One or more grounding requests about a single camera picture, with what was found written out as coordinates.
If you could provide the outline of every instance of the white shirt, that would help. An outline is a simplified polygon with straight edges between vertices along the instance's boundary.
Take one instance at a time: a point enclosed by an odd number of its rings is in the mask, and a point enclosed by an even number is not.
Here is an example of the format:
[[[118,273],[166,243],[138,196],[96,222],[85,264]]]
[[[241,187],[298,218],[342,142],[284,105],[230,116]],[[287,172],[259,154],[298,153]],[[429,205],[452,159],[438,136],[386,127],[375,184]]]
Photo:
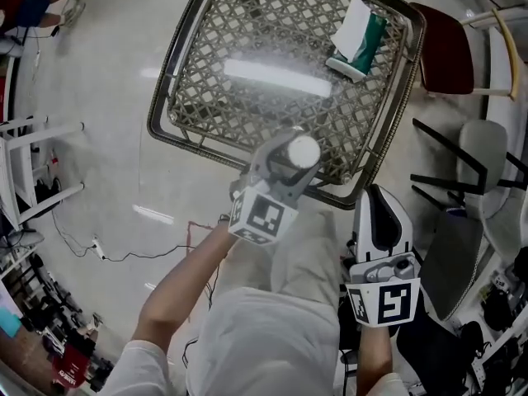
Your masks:
[[[187,389],[202,395],[332,395],[339,344],[333,307],[263,290],[221,295],[205,320]],[[172,392],[167,357],[149,342],[130,342],[101,396],[165,396]],[[407,396],[396,374],[369,396]]]

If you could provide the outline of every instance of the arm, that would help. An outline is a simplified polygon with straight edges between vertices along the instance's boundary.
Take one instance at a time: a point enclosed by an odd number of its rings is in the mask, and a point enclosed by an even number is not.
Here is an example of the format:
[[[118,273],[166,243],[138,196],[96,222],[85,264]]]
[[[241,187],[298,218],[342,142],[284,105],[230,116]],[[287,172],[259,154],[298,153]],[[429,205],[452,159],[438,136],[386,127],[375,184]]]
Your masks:
[[[389,329],[363,326],[357,370],[357,395],[366,396],[379,379],[392,372],[393,355]]]
[[[187,319],[207,281],[236,238],[222,222],[175,266],[150,294],[132,340],[145,340],[167,353],[172,335]]]

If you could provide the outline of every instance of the power plug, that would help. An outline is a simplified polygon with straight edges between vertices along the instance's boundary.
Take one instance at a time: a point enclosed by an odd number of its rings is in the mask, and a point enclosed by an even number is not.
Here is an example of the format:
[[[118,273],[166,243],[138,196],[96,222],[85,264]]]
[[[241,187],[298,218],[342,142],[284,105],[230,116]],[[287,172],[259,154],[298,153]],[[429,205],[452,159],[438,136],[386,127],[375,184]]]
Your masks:
[[[97,255],[99,256],[99,258],[101,258],[101,261],[106,260],[105,253],[102,251],[102,244],[101,244],[101,241],[99,240],[99,238],[94,235],[93,239],[92,239],[92,242],[93,242],[93,244],[95,246],[95,250],[96,250]]]

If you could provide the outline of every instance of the power strip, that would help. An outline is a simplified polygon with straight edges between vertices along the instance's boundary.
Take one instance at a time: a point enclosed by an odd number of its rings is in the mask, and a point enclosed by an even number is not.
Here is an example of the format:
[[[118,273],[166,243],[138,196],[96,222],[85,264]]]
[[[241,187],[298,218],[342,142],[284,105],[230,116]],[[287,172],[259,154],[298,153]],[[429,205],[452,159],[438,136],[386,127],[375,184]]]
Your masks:
[[[101,258],[101,261],[106,260],[105,253],[102,251],[102,245],[101,245],[101,241],[99,240],[99,238],[94,235],[92,242],[95,245],[96,253],[99,256],[99,258]]]
[[[486,381],[486,373],[484,372],[484,367],[480,359],[475,358],[471,363],[471,368],[473,369],[474,376],[477,379],[478,386],[480,391],[484,390],[484,382]]]

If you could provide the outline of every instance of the white paper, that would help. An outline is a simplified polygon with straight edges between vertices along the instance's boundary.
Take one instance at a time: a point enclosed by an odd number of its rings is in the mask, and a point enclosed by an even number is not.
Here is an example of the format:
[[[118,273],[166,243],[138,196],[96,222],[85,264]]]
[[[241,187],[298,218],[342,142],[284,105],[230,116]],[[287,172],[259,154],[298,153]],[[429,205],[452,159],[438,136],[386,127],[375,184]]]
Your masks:
[[[343,24],[332,37],[332,43],[350,63],[356,56],[369,24],[370,9],[362,0],[351,0]]]

